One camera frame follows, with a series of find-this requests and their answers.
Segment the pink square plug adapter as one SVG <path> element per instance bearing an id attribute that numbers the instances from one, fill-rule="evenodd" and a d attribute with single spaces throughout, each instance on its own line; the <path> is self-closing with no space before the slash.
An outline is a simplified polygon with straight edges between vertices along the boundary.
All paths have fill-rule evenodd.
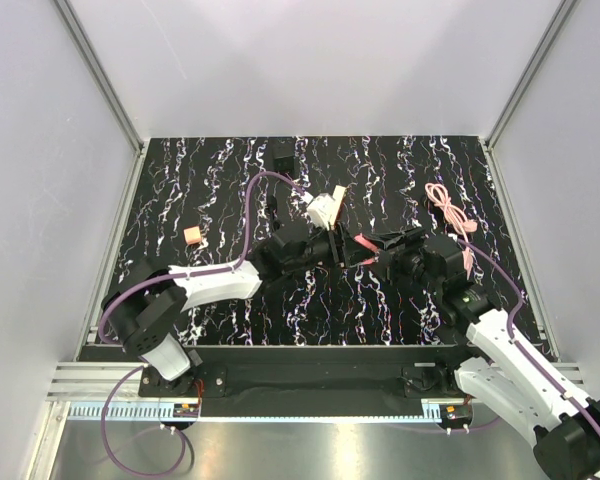
<path id="1" fill-rule="evenodd" d="M 363 265 L 370 266 L 374 263 L 384 262 L 387 259 L 386 252 L 367 239 L 363 234 L 356 235 L 354 240 L 373 254 L 372 257 L 362 262 Z"/>

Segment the beige red power strip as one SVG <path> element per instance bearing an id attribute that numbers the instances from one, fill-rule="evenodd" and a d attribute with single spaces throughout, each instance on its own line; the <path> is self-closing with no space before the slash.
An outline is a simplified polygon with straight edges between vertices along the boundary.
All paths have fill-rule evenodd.
<path id="1" fill-rule="evenodd" d="M 329 227 L 332 230 L 334 230 L 337 225 L 345 195 L 346 187 L 342 185 L 336 185 L 332 194 L 333 202 L 329 215 Z"/>

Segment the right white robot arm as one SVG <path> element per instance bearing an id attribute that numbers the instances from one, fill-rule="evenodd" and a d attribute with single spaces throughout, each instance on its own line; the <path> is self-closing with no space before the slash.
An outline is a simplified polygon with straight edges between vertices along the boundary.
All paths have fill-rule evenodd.
<path id="1" fill-rule="evenodd" d="M 592 398 L 547 360 L 516 327 L 524 303 L 497 308 L 467 276 L 465 263 L 490 257 L 456 236 L 426 236 L 421 228 L 356 236 L 365 262 L 391 283 L 407 279 L 431 294 L 443 324 L 477 353 L 434 371 L 446 396 L 461 392 L 488 406 L 530 445 L 551 479 L 600 474 L 600 399 Z"/>

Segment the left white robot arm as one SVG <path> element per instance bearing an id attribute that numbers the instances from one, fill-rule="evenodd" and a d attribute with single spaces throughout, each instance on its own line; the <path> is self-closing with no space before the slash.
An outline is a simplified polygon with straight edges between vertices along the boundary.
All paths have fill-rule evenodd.
<path id="1" fill-rule="evenodd" d="M 292 223 L 251 247 L 245 258 L 195 267 L 144 260 L 103 299 L 99 335 L 111 327 L 123 350 L 153 367 L 176 396 L 195 386 L 193 361 L 173 332 L 176 317 L 198 306 L 250 299 L 267 286 L 318 266 L 369 263 L 379 248 L 338 225 L 308 230 Z"/>

